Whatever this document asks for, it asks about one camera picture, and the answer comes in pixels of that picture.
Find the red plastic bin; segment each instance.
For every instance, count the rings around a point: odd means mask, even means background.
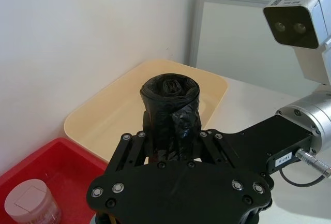
[[[85,197],[92,180],[107,163],[64,138],[58,138],[29,155],[0,177],[0,223],[15,224],[5,212],[9,192],[19,183],[37,178],[49,187],[62,210],[61,224],[88,224],[94,212]]]

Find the beige tray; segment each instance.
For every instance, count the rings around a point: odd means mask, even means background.
[[[92,99],[73,111],[65,120],[67,136],[92,153],[109,161],[123,133],[142,130],[144,104],[139,90],[150,78],[163,73],[191,77],[200,86],[199,113],[206,126],[228,86],[215,74],[167,60],[140,64]]]

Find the table surface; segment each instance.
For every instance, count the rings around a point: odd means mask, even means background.
[[[279,108],[297,100],[296,97],[248,83],[226,80],[228,91],[206,129],[238,132],[273,116]],[[317,157],[331,164],[331,149],[319,153]],[[298,183],[307,183],[319,177],[314,169],[301,162],[289,165],[284,173]],[[286,183],[278,172],[272,178],[275,181],[273,206],[260,214],[259,224],[331,223],[331,180],[309,188],[297,188]]]

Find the jar lid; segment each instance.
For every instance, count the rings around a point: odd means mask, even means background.
[[[24,181],[7,196],[5,211],[16,221],[33,218],[48,198],[48,187],[38,179]]]

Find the black plastic bag roll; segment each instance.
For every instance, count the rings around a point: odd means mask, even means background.
[[[149,79],[140,95],[146,107],[144,126],[152,135],[154,158],[191,159],[193,141],[199,135],[199,85],[179,74],[162,74]]]

